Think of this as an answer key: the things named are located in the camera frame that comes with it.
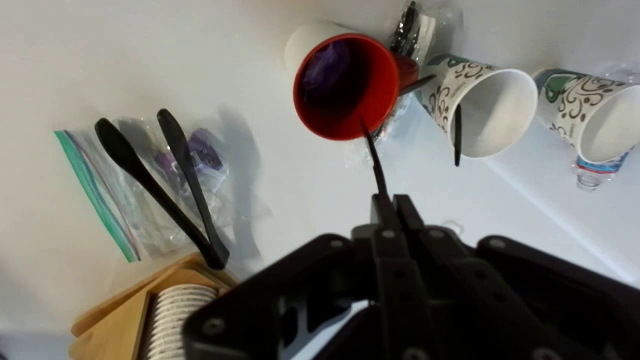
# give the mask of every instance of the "white surface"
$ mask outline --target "white surface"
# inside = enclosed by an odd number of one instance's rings
[[[587,69],[610,54],[640,54],[630,47],[640,7],[630,0],[618,10],[593,0],[462,5],[460,47],[480,60],[525,69],[575,57]],[[281,50],[287,35],[312,18],[384,38],[400,10],[400,0],[0,0],[0,351],[58,359],[23,344],[37,342],[35,334],[60,338],[84,309],[159,266],[121,262],[54,128],[91,126],[98,117],[151,118],[159,106],[181,122],[208,125],[235,166],[240,203],[250,207],[242,194],[253,193],[267,211],[256,225],[225,231],[235,242],[232,268],[243,276],[318,233],[348,235],[365,222],[372,174],[357,160],[363,148],[306,133],[291,115]],[[618,27],[603,28],[597,18],[605,17]],[[584,36],[581,24],[597,32]],[[503,157],[460,171],[444,134],[415,104],[396,137],[402,146],[384,144],[381,155],[390,189],[411,194],[427,222],[453,220],[470,244],[499,233],[605,275],[633,270],[637,251],[627,238],[637,231],[637,159],[608,193],[581,196],[539,130]]]

